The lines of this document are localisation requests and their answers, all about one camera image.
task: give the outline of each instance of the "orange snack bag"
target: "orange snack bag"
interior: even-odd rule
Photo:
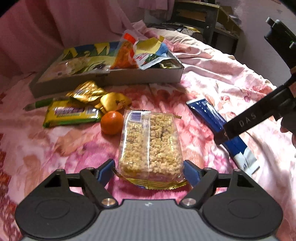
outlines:
[[[128,30],[123,33],[120,43],[117,47],[116,59],[111,69],[136,69],[138,65],[134,59],[137,39],[132,36]]]

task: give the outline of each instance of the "cardboard tray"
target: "cardboard tray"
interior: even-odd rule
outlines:
[[[100,87],[108,85],[132,85],[148,83],[178,83],[181,80],[184,66],[182,63],[168,51],[168,56],[178,61],[179,68],[176,69],[115,69],[108,74],[85,74],[72,75],[70,77],[58,78],[49,81],[39,81],[43,73],[58,59],[55,58],[46,69],[38,73],[29,84],[29,88],[35,98],[45,95],[53,95],[61,92],[74,90],[78,85],[85,81],[93,80]]]

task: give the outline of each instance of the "mandarin orange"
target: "mandarin orange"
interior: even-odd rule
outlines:
[[[101,119],[101,130],[104,134],[115,135],[122,131],[123,116],[118,111],[109,111]]]

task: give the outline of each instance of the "plastic food wrapper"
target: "plastic food wrapper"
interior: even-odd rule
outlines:
[[[206,99],[195,99],[187,101],[186,104],[194,113],[203,118],[214,133],[222,130],[226,120]],[[223,146],[234,159],[237,166],[244,170],[249,176],[260,167],[258,160],[240,137],[235,137],[223,143]]]
[[[79,85],[74,91],[69,92],[67,96],[72,97],[84,104],[89,104],[100,109],[103,113],[119,110],[131,104],[131,100],[122,93],[106,92],[92,80]]]
[[[134,59],[137,38],[130,30],[125,30],[115,51],[116,59],[111,69],[136,69],[138,65]]]
[[[126,110],[120,142],[119,174],[146,189],[187,184],[172,114]]]
[[[167,54],[163,54],[163,56],[158,56],[154,53],[143,53],[139,54],[135,57],[135,60],[138,64],[139,69],[145,70],[147,68],[152,67],[153,65],[167,59],[172,59],[168,57]]]
[[[119,42],[104,42],[65,49],[40,77],[40,81],[90,73],[106,74],[115,60]]]
[[[145,70],[163,60],[172,59],[167,56],[168,47],[162,42],[163,40],[164,38],[161,36],[160,40],[153,37],[137,43],[134,58],[139,69]]]
[[[93,106],[79,106],[70,100],[54,101],[47,109],[43,127],[99,122],[103,113]]]
[[[179,68],[179,62],[176,59],[166,59],[159,63],[161,69],[177,69]]]

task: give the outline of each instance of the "pink blanket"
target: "pink blanket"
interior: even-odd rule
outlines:
[[[233,56],[186,35],[156,31],[171,41],[175,55],[184,63],[180,84],[113,86],[106,90],[124,93],[131,98],[134,108],[182,116],[176,122],[183,158],[201,168],[209,166],[230,173],[236,167],[233,160],[215,145],[212,132],[185,102],[205,97],[230,120],[275,87]],[[155,30],[144,26],[141,32],[148,37],[155,34]],[[0,240],[21,237],[14,221],[16,205],[55,169],[64,168],[67,173],[73,173],[85,167],[97,167],[108,158],[118,160],[120,136],[102,135],[99,123],[44,129],[46,108],[23,111],[26,104],[34,102],[28,88],[32,78],[20,80],[0,95]],[[278,238],[295,240],[295,148],[291,134],[279,130],[280,122],[270,118],[241,138],[260,162],[261,168],[253,178],[283,208],[284,220]],[[119,202],[168,198],[180,201],[190,189],[186,186],[172,191],[150,191],[117,177],[106,188]]]

